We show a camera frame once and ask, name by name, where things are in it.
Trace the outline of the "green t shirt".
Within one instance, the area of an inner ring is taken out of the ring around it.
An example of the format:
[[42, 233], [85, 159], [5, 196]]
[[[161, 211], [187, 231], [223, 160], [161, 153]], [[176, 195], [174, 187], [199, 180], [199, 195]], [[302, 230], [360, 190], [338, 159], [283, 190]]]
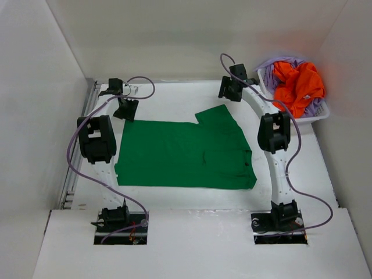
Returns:
[[196, 123], [126, 122], [115, 172], [120, 186], [252, 189], [252, 150], [226, 105]]

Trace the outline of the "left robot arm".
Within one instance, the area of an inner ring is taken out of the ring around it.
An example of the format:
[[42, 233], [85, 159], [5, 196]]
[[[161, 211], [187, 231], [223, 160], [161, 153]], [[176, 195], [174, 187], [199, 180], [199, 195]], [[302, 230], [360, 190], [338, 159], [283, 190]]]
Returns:
[[126, 96], [137, 91], [137, 87], [132, 89], [119, 78], [110, 78], [108, 88], [99, 94], [94, 109], [99, 109], [102, 105], [105, 107], [89, 120], [85, 117], [77, 119], [77, 125], [81, 128], [78, 132], [81, 155], [91, 164], [98, 180], [105, 184], [102, 190], [105, 207], [93, 225], [106, 232], [122, 232], [130, 226], [126, 200], [118, 194], [119, 185], [115, 173], [117, 143], [112, 119], [134, 121], [139, 101], [127, 99]]

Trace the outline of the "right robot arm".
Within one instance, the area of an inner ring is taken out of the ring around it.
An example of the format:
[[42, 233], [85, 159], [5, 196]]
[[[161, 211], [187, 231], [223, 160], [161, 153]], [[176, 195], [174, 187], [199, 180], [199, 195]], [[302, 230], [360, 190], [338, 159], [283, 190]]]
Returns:
[[245, 101], [260, 119], [257, 141], [269, 165], [271, 179], [271, 211], [252, 213], [255, 233], [281, 233], [292, 228], [299, 217], [297, 203], [286, 178], [287, 149], [291, 139], [291, 118], [254, 88], [250, 88], [245, 66], [229, 67], [230, 76], [221, 81], [219, 98]]

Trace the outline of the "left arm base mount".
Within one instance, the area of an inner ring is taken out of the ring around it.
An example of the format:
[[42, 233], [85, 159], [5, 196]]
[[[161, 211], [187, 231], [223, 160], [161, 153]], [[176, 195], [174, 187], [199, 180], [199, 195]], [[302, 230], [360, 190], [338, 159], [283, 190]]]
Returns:
[[[148, 242], [148, 227], [132, 228], [132, 226], [139, 225], [144, 218], [144, 212], [131, 212], [128, 224], [122, 225], [119, 223], [108, 227], [104, 225], [103, 218], [99, 214], [97, 221], [91, 222], [95, 226], [94, 245], [146, 245]], [[109, 233], [123, 227], [130, 228], [117, 232], [101, 242]]]

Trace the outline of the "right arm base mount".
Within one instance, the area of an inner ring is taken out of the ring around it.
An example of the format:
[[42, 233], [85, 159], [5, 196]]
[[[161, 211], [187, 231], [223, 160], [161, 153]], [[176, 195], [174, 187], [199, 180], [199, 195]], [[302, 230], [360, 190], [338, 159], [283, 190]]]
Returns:
[[294, 219], [284, 221], [284, 224], [280, 225], [279, 228], [275, 228], [270, 212], [253, 212], [251, 214], [251, 227], [253, 240], [257, 245], [307, 245], [306, 232], [295, 232], [295, 230], [305, 227], [300, 211]]

